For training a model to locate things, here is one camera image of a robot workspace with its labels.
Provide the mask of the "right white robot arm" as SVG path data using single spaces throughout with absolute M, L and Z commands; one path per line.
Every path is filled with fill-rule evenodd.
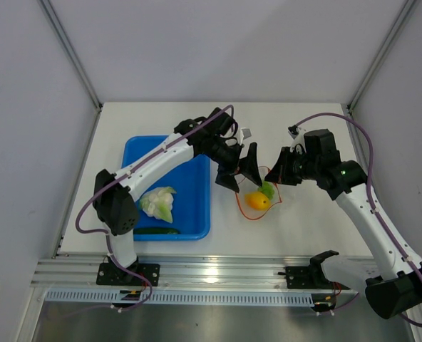
M 422 304 L 422 258 L 406 243 L 376 200 L 360 164 L 343 162 L 334 135 L 292 126 L 293 143 L 283 147 L 265 181 L 299 185 L 313 180 L 354 223 L 376 262 L 366 269 L 329 250 L 310 259 L 309 281 L 316 287 L 342 284 L 366 297 L 381 318 L 389 319 Z

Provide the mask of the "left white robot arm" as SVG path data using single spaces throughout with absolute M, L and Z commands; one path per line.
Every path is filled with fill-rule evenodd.
M 241 156 L 247 130 L 238 127 L 233 107 L 215 108 L 209 116 L 181 121 L 164 141 L 132 165 L 117 172 L 101 170 L 91 199 L 104 223 L 108 254 L 115 264 L 112 275 L 120 284 L 132 284 L 138 275 L 138 255 L 133 229 L 139 220 L 136 202 L 161 177 L 176 167 L 204 155 L 218 165 L 215 182 L 239 192 L 236 175 L 262 186 L 257 163 L 257 145 L 251 143 Z

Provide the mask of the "green grape bunch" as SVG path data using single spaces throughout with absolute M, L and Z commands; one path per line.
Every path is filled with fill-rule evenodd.
M 262 182 L 262 186 L 257 189 L 258 192 L 261 192 L 269 200 L 272 200 L 274 197 L 274 185 L 271 182 Z

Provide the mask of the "clear zip bag orange zipper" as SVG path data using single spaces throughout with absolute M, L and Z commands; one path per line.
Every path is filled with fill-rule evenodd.
M 240 214 L 249 221 L 260 220 L 280 207 L 290 207 L 295 201 L 296 187 L 278 185 L 264 180 L 270 171 L 271 169 L 267 166 L 259 166 L 261 187 L 256 186 L 243 175 L 237 176 L 240 191 L 235 194 L 236 203 Z

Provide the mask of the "yellow orange mango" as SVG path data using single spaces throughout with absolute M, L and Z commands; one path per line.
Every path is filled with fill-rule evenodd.
M 245 195 L 245 203 L 248 207 L 255 210 L 266 210 L 270 207 L 271 200 L 261 192 L 251 192 Z

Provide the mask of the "white cauliflower with leaves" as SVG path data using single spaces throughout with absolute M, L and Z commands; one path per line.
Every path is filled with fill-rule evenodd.
M 173 222 L 173 195 L 175 193 L 176 190 L 172 187 L 156 187 L 147 191 L 138 200 L 139 209 L 148 217 L 171 224 Z

